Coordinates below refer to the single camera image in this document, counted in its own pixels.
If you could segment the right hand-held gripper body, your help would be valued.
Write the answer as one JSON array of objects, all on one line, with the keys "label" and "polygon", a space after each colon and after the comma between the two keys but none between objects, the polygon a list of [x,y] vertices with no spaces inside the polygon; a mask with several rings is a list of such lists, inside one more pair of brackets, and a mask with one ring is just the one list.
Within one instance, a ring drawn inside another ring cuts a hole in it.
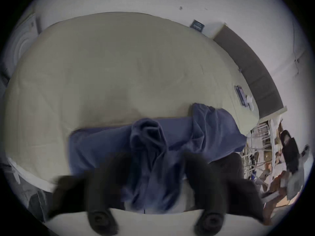
[{"label": "right hand-held gripper body", "polygon": [[306,144],[301,153],[294,158],[289,169],[289,178],[287,179],[287,199],[292,200],[302,189],[305,183],[304,165],[310,156],[310,146]]}]

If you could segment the person's right hand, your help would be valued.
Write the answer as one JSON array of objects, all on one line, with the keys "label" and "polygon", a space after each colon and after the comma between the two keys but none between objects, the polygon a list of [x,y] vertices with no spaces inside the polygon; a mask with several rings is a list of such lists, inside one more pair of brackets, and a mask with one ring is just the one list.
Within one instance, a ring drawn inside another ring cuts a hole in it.
[{"label": "person's right hand", "polygon": [[278,175],[272,183],[270,184],[269,192],[274,193],[278,191],[280,197],[285,197],[287,195],[286,186],[281,185],[281,182],[285,183],[288,177],[287,171],[282,171],[280,175]]}]

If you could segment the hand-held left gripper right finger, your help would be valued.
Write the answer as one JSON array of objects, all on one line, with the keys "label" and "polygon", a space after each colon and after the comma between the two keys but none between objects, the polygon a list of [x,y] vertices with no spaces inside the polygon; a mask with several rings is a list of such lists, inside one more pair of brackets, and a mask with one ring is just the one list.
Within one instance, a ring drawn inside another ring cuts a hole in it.
[{"label": "hand-held left gripper right finger", "polygon": [[194,191],[194,210],[202,210],[196,235],[215,235],[225,215],[245,216],[263,223],[264,205],[254,183],[243,177],[241,156],[233,152],[211,163],[201,154],[183,154],[185,174]]}]

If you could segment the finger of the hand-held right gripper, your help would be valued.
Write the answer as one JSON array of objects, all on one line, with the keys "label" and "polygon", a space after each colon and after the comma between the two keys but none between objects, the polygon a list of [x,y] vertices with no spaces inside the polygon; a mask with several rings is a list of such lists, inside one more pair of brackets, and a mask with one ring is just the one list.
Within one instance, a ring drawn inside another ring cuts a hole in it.
[{"label": "finger of the hand-held right gripper", "polygon": [[297,143],[287,130],[281,132],[281,144],[287,170],[295,174],[298,171],[300,156]]}]

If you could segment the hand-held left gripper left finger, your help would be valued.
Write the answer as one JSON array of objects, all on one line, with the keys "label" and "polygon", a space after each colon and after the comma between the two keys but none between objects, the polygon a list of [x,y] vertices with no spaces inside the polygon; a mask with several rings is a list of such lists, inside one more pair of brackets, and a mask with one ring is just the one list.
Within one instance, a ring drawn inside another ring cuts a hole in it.
[{"label": "hand-held left gripper left finger", "polygon": [[122,188],[127,180],[128,153],[110,157],[81,176],[61,176],[53,191],[49,219],[85,211],[97,234],[116,235],[119,227],[110,209],[125,210]]}]

